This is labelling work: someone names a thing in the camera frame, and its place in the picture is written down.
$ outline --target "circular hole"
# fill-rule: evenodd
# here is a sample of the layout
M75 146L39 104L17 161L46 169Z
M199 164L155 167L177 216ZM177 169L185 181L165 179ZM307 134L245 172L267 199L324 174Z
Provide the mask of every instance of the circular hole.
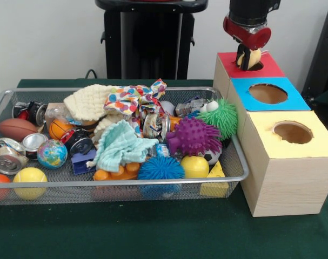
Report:
M274 127L274 132L281 136L283 140L294 144L306 144L313 138L310 129L295 121L278 123Z
M249 68L249 71L258 71L263 69L264 64L262 64L262 62L257 63L256 65L252 66L251 68Z
M261 103L280 104L287 100L287 93L276 85L256 84L250 87L250 94Z

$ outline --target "soccer ball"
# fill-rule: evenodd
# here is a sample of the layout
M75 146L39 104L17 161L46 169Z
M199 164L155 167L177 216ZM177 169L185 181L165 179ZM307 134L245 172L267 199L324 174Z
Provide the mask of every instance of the soccer ball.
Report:
M203 155L203 157L204 157L204 159L207 160L207 162L210 166L213 166L218 162L219 157L220 157L221 154L222 154L222 149L221 148L219 149L219 152L216 153L216 154L213 153L210 150L207 150L207 151L205 151L205 154Z

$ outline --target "white wall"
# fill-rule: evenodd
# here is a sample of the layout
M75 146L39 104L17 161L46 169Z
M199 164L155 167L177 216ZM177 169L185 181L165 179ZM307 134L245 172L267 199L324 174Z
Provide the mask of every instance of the white wall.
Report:
M195 41L189 78L211 79L216 53L236 51L222 29L229 0L210 0L195 14ZM328 0L282 0L269 14L269 49L301 89L328 10ZM0 0L0 89L22 78L81 78L89 68L106 76L100 45L103 10L86 0Z

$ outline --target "blue toy block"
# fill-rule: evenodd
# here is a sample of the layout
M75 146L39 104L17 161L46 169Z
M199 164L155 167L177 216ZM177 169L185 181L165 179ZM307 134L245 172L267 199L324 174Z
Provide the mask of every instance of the blue toy block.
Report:
M88 161L93 161L95 155L96 155L95 149L92 149L85 155L79 153L73 155L71 158L73 174L80 175L80 174L95 172L96 171L95 166L91 168L87 168L86 166L86 163Z

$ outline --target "wire mesh basket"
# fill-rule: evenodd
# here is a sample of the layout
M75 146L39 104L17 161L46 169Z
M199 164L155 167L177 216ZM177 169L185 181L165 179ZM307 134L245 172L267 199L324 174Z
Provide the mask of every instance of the wire mesh basket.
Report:
M78 88L18 88L0 94L0 122L11 118L13 105L22 101L61 103ZM169 87L160 100L177 105L195 96L205 99L220 98L217 90L210 87ZM231 143L223 148L220 156L225 178L199 178L177 180L123 180L93 181L93 173L73 175L70 157L60 169L50 170L37 161L30 161L27 167L41 169L47 182L0 183L0 205L83 203L98 201L136 200L183 200L229 197L239 181L249 173L248 166L234 135ZM23 200L18 196L39 196Z

